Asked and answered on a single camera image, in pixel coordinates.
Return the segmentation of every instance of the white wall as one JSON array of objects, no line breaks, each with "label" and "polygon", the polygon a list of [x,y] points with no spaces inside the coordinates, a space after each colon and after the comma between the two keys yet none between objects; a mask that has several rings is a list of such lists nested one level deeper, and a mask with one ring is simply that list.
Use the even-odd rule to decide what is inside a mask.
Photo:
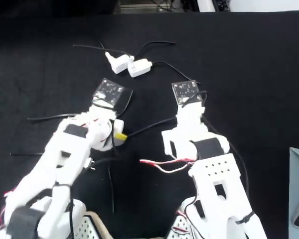
[{"label": "white wall", "polygon": [[231,0],[231,11],[299,10],[299,0]]}]

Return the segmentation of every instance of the white connector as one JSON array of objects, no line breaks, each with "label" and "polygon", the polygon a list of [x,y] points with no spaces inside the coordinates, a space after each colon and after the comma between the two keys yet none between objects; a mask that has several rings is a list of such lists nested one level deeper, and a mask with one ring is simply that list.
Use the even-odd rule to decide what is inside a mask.
[{"label": "white connector", "polygon": [[105,52],[105,56],[109,60],[112,70],[115,74],[118,74],[127,69],[130,60],[134,61],[134,56],[128,56],[126,54],[115,58],[111,56],[109,52]]},{"label": "white connector", "polygon": [[130,60],[128,64],[128,71],[131,77],[136,77],[149,72],[152,65],[152,62],[147,59],[141,59],[138,61]]}]

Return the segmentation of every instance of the table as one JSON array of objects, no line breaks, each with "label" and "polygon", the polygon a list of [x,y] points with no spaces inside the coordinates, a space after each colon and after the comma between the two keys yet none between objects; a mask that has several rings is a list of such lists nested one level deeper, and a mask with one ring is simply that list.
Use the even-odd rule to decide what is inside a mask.
[{"label": "table", "polygon": [[[115,75],[102,52],[72,47],[98,40],[131,53],[151,40],[177,42],[145,56],[174,65],[209,92],[205,116],[244,158],[251,205],[268,238],[288,238],[289,147],[299,148],[299,12],[0,19],[0,208],[3,193],[38,160],[9,153],[41,152],[60,121],[30,124],[26,117],[86,111],[104,77],[135,91],[122,116],[126,133],[175,115],[170,84],[183,81],[180,75],[165,66],[135,79]],[[186,171],[165,175],[138,163],[168,159],[160,132],[173,126],[157,126],[118,148],[114,214],[107,168],[74,185],[74,196],[114,237],[165,235],[182,200],[194,195]]]}]

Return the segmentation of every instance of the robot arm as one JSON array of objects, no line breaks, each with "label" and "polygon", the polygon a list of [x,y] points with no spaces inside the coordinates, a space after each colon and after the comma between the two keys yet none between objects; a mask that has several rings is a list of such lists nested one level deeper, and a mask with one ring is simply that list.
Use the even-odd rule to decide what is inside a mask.
[{"label": "robot arm", "polygon": [[[26,239],[34,235],[42,239],[68,237],[70,187],[82,170],[90,167],[91,148],[111,149],[111,134],[123,131],[124,122],[116,119],[115,104],[110,103],[117,102],[124,88],[114,84],[103,80],[89,111],[59,124],[36,166],[7,196],[0,239]],[[29,205],[45,189],[51,189],[52,196]],[[79,224],[85,211],[85,205],[74,200],[74,226]]]},{"label": "robot arm", "polygon": [[[182,203],[167,239],[178,238],[180,233],[189,233],[194,239],[246,239],[246,235],[266,239],[246,196],[235,158],[228,153],[228,140],[209,132],[201,122],[205,108],[197,84],[178,82],[172,88],[178,103],[177,127],[162,132],[165,153],[179,160],[194,160],[188,174],[197,195]],[[224,193],[219,195],[217,187],[222,187]]]}]

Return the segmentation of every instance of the yellow connector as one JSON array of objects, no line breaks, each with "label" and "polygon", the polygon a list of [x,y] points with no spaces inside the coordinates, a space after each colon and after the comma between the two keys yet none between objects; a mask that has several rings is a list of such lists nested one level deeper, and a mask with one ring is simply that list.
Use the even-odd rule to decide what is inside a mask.
[{"label": "yellow connector", "polygon": [[122,141],[125,141],[127,139],[127,135],[126,134],[123,134],[123,133],[116,133],[115,134],[115,138],[119,139],[119,140],[122,140]]}]

